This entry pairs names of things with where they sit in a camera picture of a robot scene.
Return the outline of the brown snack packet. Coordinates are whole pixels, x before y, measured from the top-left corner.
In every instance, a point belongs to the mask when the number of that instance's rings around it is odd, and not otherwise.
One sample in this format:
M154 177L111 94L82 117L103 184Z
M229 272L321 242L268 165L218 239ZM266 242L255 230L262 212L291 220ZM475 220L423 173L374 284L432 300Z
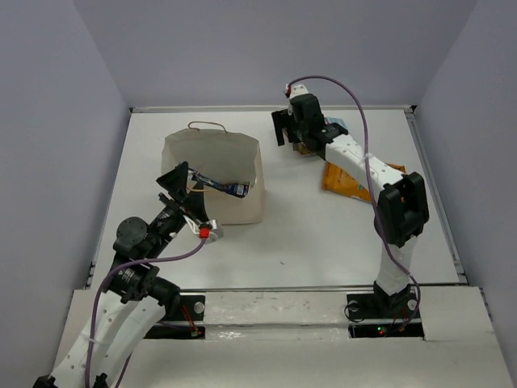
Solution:
M347 128L336 122L302 121L298 124L295 134L297 141L292 148L302 156L316 155L326 159L326 146L340 135L348 135Z

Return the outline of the beige paper bag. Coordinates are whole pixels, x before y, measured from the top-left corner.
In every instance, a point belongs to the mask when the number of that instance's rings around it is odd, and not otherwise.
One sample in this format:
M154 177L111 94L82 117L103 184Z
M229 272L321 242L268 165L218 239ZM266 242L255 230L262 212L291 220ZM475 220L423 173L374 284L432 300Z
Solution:
M165 138L162 173L181 162L219 183L250 183L246 197L240 199L204 185L207 215L222 225L260 223L264 218L265 183L259 140L244 133L229 132L223 125L208 129L207 121L192 121L185 129Z

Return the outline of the blue snack packet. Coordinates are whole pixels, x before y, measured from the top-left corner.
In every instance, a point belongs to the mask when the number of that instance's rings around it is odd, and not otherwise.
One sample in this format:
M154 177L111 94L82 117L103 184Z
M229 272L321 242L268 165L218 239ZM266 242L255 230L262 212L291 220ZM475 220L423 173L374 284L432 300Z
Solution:
M205 187L214 189L218 192L231 195L237 198L244 198L247 196L250 190L250 183L219 183L216 180L210 179L209 177L202 175L196 170L191 168L188 169L188 179L197 183L203 184Z

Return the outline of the orange snack packet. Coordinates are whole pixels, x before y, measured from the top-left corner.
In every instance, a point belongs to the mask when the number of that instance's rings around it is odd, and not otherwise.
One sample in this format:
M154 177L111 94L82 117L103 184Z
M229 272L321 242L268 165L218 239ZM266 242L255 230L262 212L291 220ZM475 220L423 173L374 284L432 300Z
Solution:
M362 186L347 172L329 162L325 164L321 190L365 202L371 201L370 193L366 187Z

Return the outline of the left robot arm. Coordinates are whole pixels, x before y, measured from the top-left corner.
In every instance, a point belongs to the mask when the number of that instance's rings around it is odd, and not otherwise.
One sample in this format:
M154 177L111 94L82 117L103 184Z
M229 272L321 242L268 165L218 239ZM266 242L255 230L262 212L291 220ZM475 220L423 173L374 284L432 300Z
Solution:
M112 265L95 292L91 315L61 363L36 387L118 387L131 355L162 319L174 317L180 288L161 278L158 265L187 259L209 241L204 197L188 190L187 162L158 178L163 210L151 221L123 220L116 230Z

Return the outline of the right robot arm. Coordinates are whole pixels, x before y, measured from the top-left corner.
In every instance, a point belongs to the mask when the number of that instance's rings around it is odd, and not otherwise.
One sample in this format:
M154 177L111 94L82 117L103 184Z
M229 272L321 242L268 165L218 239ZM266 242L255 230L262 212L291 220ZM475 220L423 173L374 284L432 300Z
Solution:
M288 107L271 114L279 145L304 145L310 153L348 173L369 191L374 228L381 238L380 270L371 293L349 297L352 322L388 319L418 308L410 263L418 236L429 220L424 178L405 174L367 151L348 130L325 119L318 98L299 85L288 93Z

